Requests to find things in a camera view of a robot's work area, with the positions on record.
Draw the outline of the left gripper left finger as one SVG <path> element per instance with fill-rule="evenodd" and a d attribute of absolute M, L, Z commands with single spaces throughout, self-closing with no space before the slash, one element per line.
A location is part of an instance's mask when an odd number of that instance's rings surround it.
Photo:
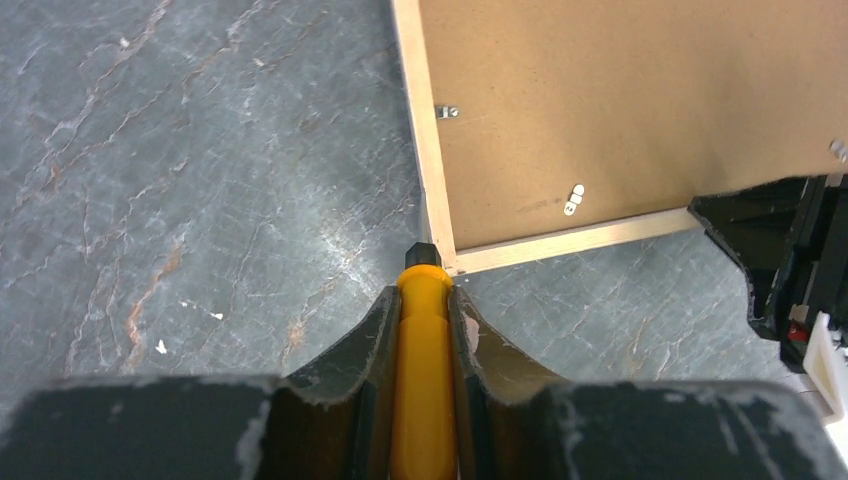
<path fill-rule="evenodd" d="M 384 479 L 399 290 L 287 376 L 76 377 L 1 434 L 5 479 Z"/>

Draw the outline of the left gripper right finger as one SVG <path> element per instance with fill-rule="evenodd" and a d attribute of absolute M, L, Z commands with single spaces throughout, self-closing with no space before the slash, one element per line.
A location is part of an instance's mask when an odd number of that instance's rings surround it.
<path fill-rule="evenodd" d="M 843 479 L 809 404 L 762 381 L 573 382 L 449 295 L 464 479 Z"/>

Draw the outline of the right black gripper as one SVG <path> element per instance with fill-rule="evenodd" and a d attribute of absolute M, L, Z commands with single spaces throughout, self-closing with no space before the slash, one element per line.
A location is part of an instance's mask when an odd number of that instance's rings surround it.
<path fill-rule="evenodd" d="M 779 360 L 804 372 L 821 312 L 847 333 L 847 178 L 790 177 L 697 196 L 687 207 L 707 237 L 742 271 L 747 323 L 778 342 Z"/>

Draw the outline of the white wooden picture frame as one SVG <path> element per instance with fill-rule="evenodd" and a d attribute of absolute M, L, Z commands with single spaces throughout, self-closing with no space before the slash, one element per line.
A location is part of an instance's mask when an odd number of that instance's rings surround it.
<path fill-rule="evenodd" d="M 430 238 L 463 275 L 847 169 L 843 1 L 395 1 Z"/>

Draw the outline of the orange handle screwdriver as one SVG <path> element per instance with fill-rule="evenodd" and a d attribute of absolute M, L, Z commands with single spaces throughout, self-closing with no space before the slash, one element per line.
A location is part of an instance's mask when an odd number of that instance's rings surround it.
<path fill-rule="evenodd" d="M 457 426 L 448 299 L 453 281 L 435 245 L 417 242 L 397 279 L 392 479 L 455 479 Z"/>

